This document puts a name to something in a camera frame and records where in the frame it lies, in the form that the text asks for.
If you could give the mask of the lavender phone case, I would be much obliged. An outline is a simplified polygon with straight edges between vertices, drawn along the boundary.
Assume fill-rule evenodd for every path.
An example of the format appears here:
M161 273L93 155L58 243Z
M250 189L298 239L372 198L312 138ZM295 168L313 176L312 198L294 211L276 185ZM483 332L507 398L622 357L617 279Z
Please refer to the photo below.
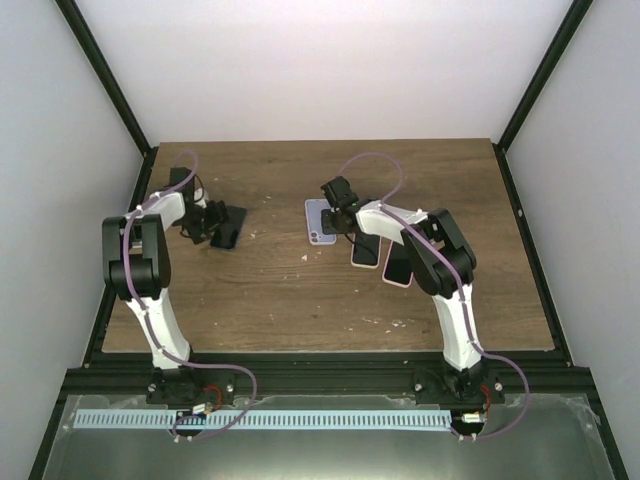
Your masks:
M325 233L323 230L322 212L329 209L330 205L326 199L307 199L304 202L307 236L313 246L329 246L337 242L334 233Z

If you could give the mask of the blue black phone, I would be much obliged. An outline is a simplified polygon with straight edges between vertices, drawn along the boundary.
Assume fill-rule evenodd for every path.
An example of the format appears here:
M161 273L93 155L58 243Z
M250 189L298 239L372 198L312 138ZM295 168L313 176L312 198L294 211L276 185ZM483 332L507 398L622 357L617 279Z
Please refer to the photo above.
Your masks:
M247 217L247 210L242 207L228 206L227 218L215 230L210 246L223 250L234 250Z

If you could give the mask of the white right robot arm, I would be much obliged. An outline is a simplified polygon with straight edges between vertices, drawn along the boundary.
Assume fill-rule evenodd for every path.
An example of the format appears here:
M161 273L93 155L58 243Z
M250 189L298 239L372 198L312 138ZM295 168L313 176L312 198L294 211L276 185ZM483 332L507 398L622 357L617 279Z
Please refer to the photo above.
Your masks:
M471 400L485 378L472 307L477 260L452 215L445 209L411 211L369 200L343 206L329 201L321 218L335 233L374 235L405 249L414 280L435 305L445 393L458 403Z

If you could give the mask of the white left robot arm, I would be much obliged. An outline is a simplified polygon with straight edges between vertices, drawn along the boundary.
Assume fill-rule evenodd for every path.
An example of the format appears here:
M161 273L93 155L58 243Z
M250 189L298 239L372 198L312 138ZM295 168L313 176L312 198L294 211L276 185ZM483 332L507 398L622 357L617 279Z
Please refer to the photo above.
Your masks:
M105 284L137 317L161 371L186 367L191 346L181 333L169 297L172 268L166 231L179 227L193 244L230 249L238 238L232 208L211 200L197 174L173 167L169 183L126 215L102 222Z

